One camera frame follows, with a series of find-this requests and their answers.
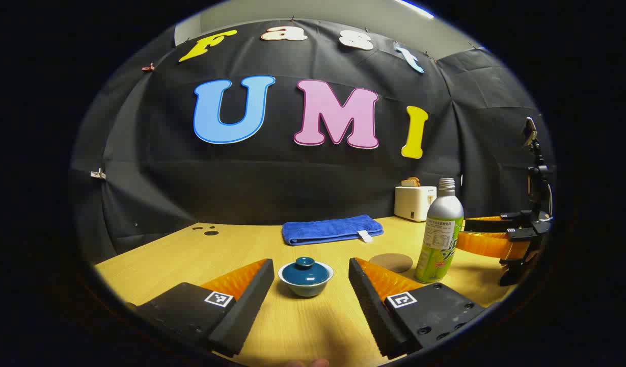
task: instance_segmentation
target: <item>gaiwan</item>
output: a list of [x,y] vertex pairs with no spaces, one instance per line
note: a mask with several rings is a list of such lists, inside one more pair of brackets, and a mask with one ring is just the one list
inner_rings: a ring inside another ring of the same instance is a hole
[[301,297],[317,296],[333,277],[333,269],[310,257],[299,257],[279,269],[279,279]]

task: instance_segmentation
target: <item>white wall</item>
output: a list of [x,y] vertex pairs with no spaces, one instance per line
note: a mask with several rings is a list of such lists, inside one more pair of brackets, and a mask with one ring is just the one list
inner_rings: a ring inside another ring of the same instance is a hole
[[399,40],[440,59],[482,46],[437,17],[429,19],[397,0],[228,0],[200,13],[200,30],[187,19],[175,30],[175,43],[231,25],[273,18],[333,21]]

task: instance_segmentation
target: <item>clip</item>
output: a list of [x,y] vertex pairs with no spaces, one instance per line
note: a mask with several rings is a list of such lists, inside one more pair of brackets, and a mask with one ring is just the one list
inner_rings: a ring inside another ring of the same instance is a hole
[[150,66],[144,67],[141,70],[143,70],[144,72],[154,71],[154,63],[150,63]]
[[98,172],[91,171],[91,177],[99,179],[107,179],[107,175],[102,171],[102,168],[98,168]]
[[428,51],[424,51],[422,52],[422,54],[424,54],[424,56],[426,56],[427,58],[429,58],[430,60],[433,60],[434,63],[437,63],[437,60],[434,59],[434,57],[430,56],[430,54],[428,53]]

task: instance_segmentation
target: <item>letter u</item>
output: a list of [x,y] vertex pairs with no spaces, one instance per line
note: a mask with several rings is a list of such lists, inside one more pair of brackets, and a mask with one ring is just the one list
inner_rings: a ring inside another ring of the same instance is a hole
[[268,87],[274,82],[273,76],[245,77],[240,82],[247,88],[245,116],[231,124],[220,121],[222,94],[231,86],[231,81],[221,79],[197,86],[193,117],[193,128],[197,137],[211,144],[231,144],[254,135],[263,124]]

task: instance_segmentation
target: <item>pink letter m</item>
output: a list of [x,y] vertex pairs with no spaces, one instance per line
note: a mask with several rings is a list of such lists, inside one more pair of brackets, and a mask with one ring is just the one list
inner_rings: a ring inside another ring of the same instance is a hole
[[344,106],[331,87],[323,81],[299,81],[297,88],[304,91],[304,120],[302,130],[294,135],[299,145],[320,145],[326,139],[320,132],[322,117],[333,144],[339,144],[353,121],[353,131],[347,143],[354,148],[374,149],[378,139],[374,132],[374,106],[378,94],[363,88],[355,88]]

